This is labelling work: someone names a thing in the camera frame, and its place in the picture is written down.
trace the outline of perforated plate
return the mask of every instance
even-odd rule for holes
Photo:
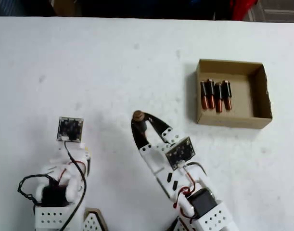
[[[69,217],[69,207],[36,207],[36,229],[60,229]]]
[[[83,224],[83,231],[102,231],[97,216],[94,213],[89,213]]]
[[[232,222],[232,216],[225,204],[222,202],[197,221],[203,231],[220,231]]]

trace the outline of red wire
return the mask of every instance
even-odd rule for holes
[[[174,207],[174,208],[177,208],[177,205],[178,205],[178,198],[179,198],[180,193],[183,193],[184,195],[191,195],[191,194],[195,191],[195,189],[196,189],[196,185],[195,185],[195,181],[194,181],[194,179],[192,178],[192,176],[190,175],[190,173],[189,173],[184,167],[183,167],[183,169],[186,171],[186,174],[187,174],[187,175],[189,176],[189,178],[191,179],[191,181],[192,181],[194,187],[193,187],[193,189],[191,190],[190,187],[188,187],[188,186],[184,186],[184,187],[182,187],[182,188],[179,190],[178,195],[177,195],[177,200],[176,200],[176,202],[173,204],[173,207]]]
[[[80,160],[76,160],[75,161],[76,163],[81,163],[81,164],[83,164],[84,165],[84,167],[85,167],[85,171],[84,171],[84,174],[86,174],[86,170],[87,170],[87,168],[86,168],[86,165],[85,165],[85,163],[84,162],[82,162],[82,161],[80,161]],[[58,180],[58,182],[60,182],[60,180],[61,180],[61,178],[62,178],[62,176],[64,175],[64,173],[65,173],[65,171],[66,171],[66,168],[62,171],[62,173],[60,174],[60,177],[59,177],[59,180]]]

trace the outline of red object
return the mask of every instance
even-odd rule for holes
[[[232,7],[232,20],[242,21],[252,5],[256,4],[257,0],[230,0]]]

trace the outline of black wire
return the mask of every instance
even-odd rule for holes
[[[198,163],[198,162],[194,162],[194,161],[189,162],[188,164],[184,165],[184,167],[191,166],[191,165],[198,165],[203,170],[203,172],[205,173],[205,175],[207,176],[204,167],[200,163]]]
[[[87,189],[87,182],[86,182],[86,178],[85,178],[85,175],[84,173],[82,172],[82,170],[80,169],[80,167],[78,166],[78,164],[76,163],[75,159],[71,156],[68,148],[66,147],[66,142],[64,142],[64,147],[66,149],[66,151],[68,152],[68,155],[71,159],[71,161],[73,162],[73,164],[77,167],[79,173],[81,174],[81,177],[84,181],[84,191],[83,191],[83,194],[78,202],[78,204],[76,205],[75,209],[73,210],[73,212],[71,213],[71,215],[69,216],[68,220],[66,220],[66,222],[64,223],[64,225],[61,227],[61,229],[59,231],[64,231],[66,226],[70,223],[70,221],[72,220],[72,218],[74,217],[75,213],[77,212],[78,208],[80,207],[81,203],[83,202],[83,199],[85,197],[85,194],[86,194],[86,189]]]
[[[54,184],[58,184],[58,181],[56,181],[53,177],[49,176],[48,174],[36,174],[36,175],[30,175],[27,177],[24,177],[21,182],[18,184],[18,188],[17,191],[23,195],[24,197],[26,197],[28,200],[31,200],[33,202],[34,205],[40,205],[41,203],[39,203],[32,194],[26,194],[22,191],[22,186],[25,182],[25,180],[30,179],[30,178],[37,178],[37,177],[46,177],[47,179],[49,179],[50,181],[50,185],[54,185]]]

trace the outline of cable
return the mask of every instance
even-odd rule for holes
[[[205,175],[207,176],[204,167],[198,162],[192,161],[192,162],[189,162],[188,164],[184,165],[183,167],[187,167],[187,166],[191,166],[191,165],[198,165],[202,169],[202,171],[205,173]]]
[[[79,160],[76,160],[75,162],[76,162],[76,163],[81,163],[81,164],[84,165],[84,167],[85,167],[84,175],[85,175],[85,174],[86,174],[86,171],[87,171],[87,167],[86,167],[85,163],[82,162],[82,161],[79,161]],[[60,183],[61,178],[62,178],[62,176],[64,175],[65,171],[66,171],[66,168],[65,168],[65,169],[62,171],[62,173],[60,174],[60,177],[59,177],[59,180],[58,180],[59,183]]]
[[[83,199],[85,197],[85,194],[86,194],[86,189],[87,189],[87,182],[86,182],[86,178],[85,178],[85,175],[84,173],[82,172],[82,170],[80,169],[80,167],[78,166],[78,164],[76,163],[75,159],[71,156],[68,148],[66,147],[66,142],[67,141],[64,141],[64,147],[66,149],[66,151],[68,152],[68,155],[69,155],[69,158],[71,159],[71,161],[73,162],[73,164],[77,167],[83,181],[84,181],[84,191],[83,191],[83,194],[78,202],[78,204],[76,205],[75,209],[73,210],[73,212],[71,213],[71,215],[69,216],[68,220],[66,220],[66,222],[64,223],[64,225],[61,227],[61,229],[59,231],[64,231],[66,226],[70,223],[70,221],[72,220],[72,218],[74,217],[75,213],[77,212],[78,208],[80,207],[81,203],[83,202]]]
[[[189,178],[191,179],[192,183],[193,183],[193,189],[191,190],[190,187],[188,186],[184,186],[182,187],[179,192],[178,192],[178,195],[177,195],[177,200],[176,202],[173,204],[173,207],[174,208],[177,208],[177,205],[178,205],[178,198],[179,198],[179,195],[180,193],[183,193],[184,195],[191,195],[195,189],[196,189],[196,185],[195,185],[195,181],[194,179],[192,178],[192,176],[190,175],[190,173],[185,169],[185,166],[183,167],[183,169],[186,171],[186,174],[189,176]]]
[[[47,179],[49,179],[50,181],[50,185],[58,185],[58,181],[56,181],[53,177],[49,176],[48,174],[36,174],[36,175],[30,175],[27,177],[24,177],[21,182],[18,184],[18,188],[17,191],[23,195],[25,198],[27,198],[28,200],[31,200],[33,202],[34,205],[40,205],[41,203],[39,203],[32,194],[26,194],[22,191],[22,186],[25,182],[25,180],[30,179],[30,178],[37,178],[37,177],[46,177]]]

